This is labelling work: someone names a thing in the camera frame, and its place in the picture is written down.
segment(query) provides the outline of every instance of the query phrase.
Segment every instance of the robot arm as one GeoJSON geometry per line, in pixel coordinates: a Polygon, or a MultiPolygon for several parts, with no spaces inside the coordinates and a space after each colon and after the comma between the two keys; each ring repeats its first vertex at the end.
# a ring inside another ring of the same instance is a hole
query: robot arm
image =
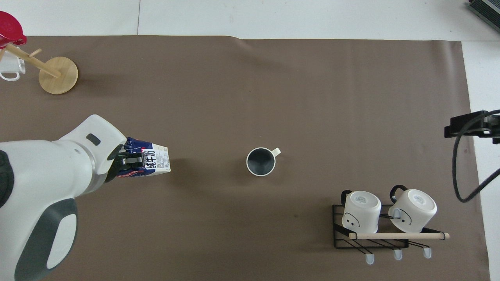
{"type": "Polygon", "coordinates": [[[56,141],[0,143],[0,280],[39,280],[71,250],[75,197],[105,181],[126,138],[92,115],[56,141]]]}

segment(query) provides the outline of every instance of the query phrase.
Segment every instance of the brown paper backdrop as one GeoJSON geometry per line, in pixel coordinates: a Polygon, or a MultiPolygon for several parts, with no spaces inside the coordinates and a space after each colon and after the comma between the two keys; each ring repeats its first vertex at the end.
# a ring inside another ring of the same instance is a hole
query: brown paper backdrop
{"type": "MultiPolygon", "coordinates": [[[[479,198],[455,198],[443,138],[470,112],[459,42],[89,36],[22,48],[69,57],[80,76],[60,96],[30,65],[0,80],[0,141],[56,140],[99,114],[168,146],[172,166],[79,197],[76,243],[46,280],[489,279],[479,198]],[[282,151],[266,177],[245,165],[260,146],[282,151]],[[428,227],[451,239],[424,241],[432,259],[375,250],[369,266],[333,248],[341,191],[388,204],[396,184],[438,204],[428,227]]],[[[477,185],[469,139],[460,154],[462,185],[477,185]]]]}

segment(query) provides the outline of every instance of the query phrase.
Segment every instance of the wooden peg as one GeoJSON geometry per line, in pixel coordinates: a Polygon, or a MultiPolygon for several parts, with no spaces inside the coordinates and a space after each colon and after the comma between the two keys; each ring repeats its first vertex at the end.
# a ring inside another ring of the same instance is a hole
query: wooden peg
{"type": "Polygon", "coordinates": [[[28,55],[28,57],[33,58],[34,56],[40,54],[42,52],[42,49],[38,49],[28,55]]]}
{"type": "Polygon", "coordinates": [[[450,239],[449,233],[349,233],[349,239],[450,239]]]}
{"type": "Polygon", "coordinates": [[[11,43],[7,44],[7,46],[5,46],[5,49],[7,49],[7,51],[14,54],[15,56],[17,56],[21,60],[24,60],[25,62],[34,65],[35,67],[43,70],[44,72],[50,74],[51,76],[53,76],[55,78],[58,78],[61,76],[61,72],[57,71],[57,69],[54,69],[50,66],[47,66],[45,63],[41,62],[36,57],[30,57],[30,55],[27,52],[25,52],[21,49],[18,49],[16,46],[12,45],[11,43]]]}

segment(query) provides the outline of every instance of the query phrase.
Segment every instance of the mug rim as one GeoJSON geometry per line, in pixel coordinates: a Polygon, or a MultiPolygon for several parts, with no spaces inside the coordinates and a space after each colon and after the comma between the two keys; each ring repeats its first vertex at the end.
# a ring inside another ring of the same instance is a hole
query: mug rim
{"type": "Polygon", "coordinates": [[[256,147],[256,148],[252,149],[252,150],[248,153],[248,155],[246,156],[246,168],[247,168],[247,169],[248,169],[248,171],[249,171],[250,173],[252,173],[252,175],[254,175],[254,176],[257,176],[257,177],[265,177],[265,176],[267,176],[267,175],[271,174],[271,172],[275,169],[275,167],[276,167],[276,156],[274,156],[273,152],[272,152],[269,148],[266,148],[266,147],[256,147]],[[274,163],[273,163],[273,165],[272,165],[272,169],[271,169],[268,173],[265,173],[265,174],[256,174],[256,173],[252,172],[252,170],[250,170],[250,167],[249,167],[249,156],[250,156],[250,154],[252,154],[252,152],[254,152],[255,150],[258,150],[258,149],[265,149],[265,150],[267,150],[267,151],[268,151],[268,152],[272,155],[272,158],[274,158],[274,163]]]}

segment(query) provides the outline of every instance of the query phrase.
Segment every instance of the mug with smiley face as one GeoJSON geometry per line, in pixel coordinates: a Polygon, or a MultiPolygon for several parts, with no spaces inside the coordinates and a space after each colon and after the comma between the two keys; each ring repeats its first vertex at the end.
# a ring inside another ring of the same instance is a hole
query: mug with smiley face
{"type": "Polygon", "coordinates": [[[346,189],[340,195],[344,207],[342,226],[356,233],[376,233],[382,204],[379,198],[367,191],[346,189]]]}
{"type": "Polygon", "coordinates": [[[432,219],[438,211],[436,202],[427,193],[408,189],[404,185],[394,186],[389,193],[390,200],[394,203],[389,208],[390,221],[401,231],[406,233],[420,233],[422,228],[432,219]],[[396,191],[403,190],[403,194],[396,199],[396,191]]]}

